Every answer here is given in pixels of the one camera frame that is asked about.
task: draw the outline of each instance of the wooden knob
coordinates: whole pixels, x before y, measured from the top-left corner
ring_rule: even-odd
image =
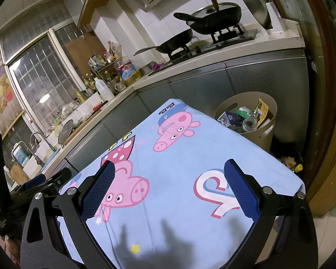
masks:
[[[211,0],[215,11],[219,11],[219,4],[217,0]]]

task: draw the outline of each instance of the pineapple print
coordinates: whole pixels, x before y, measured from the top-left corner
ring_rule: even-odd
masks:
[[[2,94],[4,95],[4,97],[6,97],[7,95],[7,91],[10,87],[9,83],[6,82],[6,74],[3,74],[1,77],[0,77],[0,86],[2,87]]]

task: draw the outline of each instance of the beige trash can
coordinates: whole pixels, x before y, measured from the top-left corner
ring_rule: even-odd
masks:
[[[259,98],[261,98],[268,106],[269,112],[267,118],[270,119],[270,122],[253,132],[245,132],[241,135],[254,144],[258,145],[265,151],[269,151],[271,140],[273,139],[273,129],[276,120],[277,105],[273,97],[268,94],[261,92],[246,92],[237,94],[229,99],[225,100],[215,111],[214,119],[217,120],[223,112],[232,112],[234,113],[240,107],[248,107],[250,110],[256,107]]]

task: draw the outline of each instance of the tile floor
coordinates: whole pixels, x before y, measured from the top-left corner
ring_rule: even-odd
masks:
[[[330,212],[320,218],[314,218],[317,244],[319,248],[319,267],[336,249],[336,217]],[[257,262],[265,260],[274,244],[277,233],[272,230]]]

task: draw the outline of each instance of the faucet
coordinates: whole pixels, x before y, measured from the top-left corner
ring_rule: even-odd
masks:
[[[44,137],[44,135],[41,133],[41,132],[34,132],[31,136],[30,136],[30,144],[32,145],[32,136],[33,135],[36,135],[36,134],[39,134],[41,135],[41,137],[44,139],[44,141],[49,145],[50,149],[52,149],[53,151],[56,151],[56,149],[48,142],[48,140]]]
[[[41,167],[44,166],[44,162],[43,162],[37,155],[35,155],[35,153],[32,151],[32,149],[30,149],[30,148],[28,147],[28,145],[27,145],[26,143],[24,143],[23,141],[20,141],[20,142],[16,143],[16,144],[13,146],[13,149],[12,149],[12,151],[11,151],[11,156],[13,157],[13,159],[14,159],[15,161],[17,161],[17,160],[16,160],[16,158],[14,157],[13,152],[16,150],[16,148],[19,146],[19,144],[24,144],[24,146],[25,146],[25,147],[30,151],[30,153],[32,153],[32,155],[35,157],[35,159],[36,159],[36,163],[37,163],[38,165],[40,165]]]

